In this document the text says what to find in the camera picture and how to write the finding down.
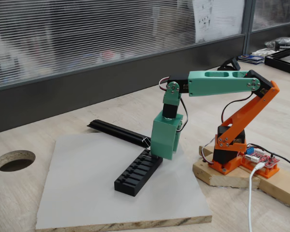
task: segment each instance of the white usb cable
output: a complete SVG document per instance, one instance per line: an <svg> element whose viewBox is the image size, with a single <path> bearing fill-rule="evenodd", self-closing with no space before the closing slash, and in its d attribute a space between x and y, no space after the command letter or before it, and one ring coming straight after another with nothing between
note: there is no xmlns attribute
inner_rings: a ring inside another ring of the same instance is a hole
<svg viewBox="0 0 290 232"><path fill-rule="evenodd" d="M254 169L252 170L250 177L249 177L249 201L248 201L248 224L249 224L249 232L252 232L252 225L251 225L251 192L252 192L252 177L253 174L263 168L265 166L265 163L260 162L255 165Z"/></svg>

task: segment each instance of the round hole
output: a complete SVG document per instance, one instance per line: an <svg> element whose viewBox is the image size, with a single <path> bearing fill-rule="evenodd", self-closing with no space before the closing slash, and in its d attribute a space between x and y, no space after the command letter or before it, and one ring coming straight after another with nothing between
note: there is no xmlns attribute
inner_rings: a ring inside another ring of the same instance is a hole
<svg viewBox="0 0 290 232"><path fill-rule="evenodd" d="M31 151L11 151L0 156L0 171L14 172L30 166L35 160L35 154Z"/></svg>

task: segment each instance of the white board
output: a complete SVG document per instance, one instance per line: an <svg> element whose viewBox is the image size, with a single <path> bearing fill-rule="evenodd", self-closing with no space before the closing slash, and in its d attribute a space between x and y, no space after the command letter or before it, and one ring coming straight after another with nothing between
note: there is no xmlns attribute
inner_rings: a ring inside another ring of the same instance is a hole
<svg viewBox="0 0 290 232"><path fill-rule="evenodd" d="M244 0L193 0L195 42L241 34Z"/></svg>
<svg viewBox="0 0 290 232"><path fill-rule="evenodd" d="M211 216L180 147L172 161L163 160L136 197L115 191L114 181L142 150L104 133L60 137L36 229Z"/></svg>

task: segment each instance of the wooden table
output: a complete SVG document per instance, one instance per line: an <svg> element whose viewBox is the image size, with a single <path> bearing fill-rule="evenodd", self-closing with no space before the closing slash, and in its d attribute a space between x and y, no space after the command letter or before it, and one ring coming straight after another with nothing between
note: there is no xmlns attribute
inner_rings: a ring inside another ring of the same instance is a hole
<svg viewBox="0 0 290 232"><path fill-rule="evenodd" d="M242 70L254 69L274 80L280 93L246 128L248 142L290 159L290 74L264 65L240 63ZM132 131L149 129L162 110L163 91L158 86L101 102L69 113L0 133L0 156L14 150L29 150L36 160L16 172L0 171L0 232L33 232L56 139L61 135L92 133L87 124L101 119ZM181 133L180 143L192 164L199 158L198 146L209 142L221 123L224 106L249 93L224 94L190 98L183 95L189 112L189 123ZM242 106L231 104L224 116ZM284 161L280 167L290 172ZM213 212L212 223L132 230L137 232L247 231L248 191L245 189L210 187L197 180ZM262 191L252 193L253 231L290 232L290 207Z"/></svg>

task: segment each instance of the red circuit board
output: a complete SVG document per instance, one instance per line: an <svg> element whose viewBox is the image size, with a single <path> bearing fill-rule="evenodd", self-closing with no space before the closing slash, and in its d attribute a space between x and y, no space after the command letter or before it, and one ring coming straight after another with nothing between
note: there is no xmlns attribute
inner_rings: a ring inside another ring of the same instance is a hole
<svg viewBox="0 0 290 232"><path fill-rule="evenodd" d="M269 155L261 155L255 152L253 152L250 155L259 158L260 162L265 163L266 168L272 168L280 161L279 159L276 159L276 158L270 158Z"/></svg>

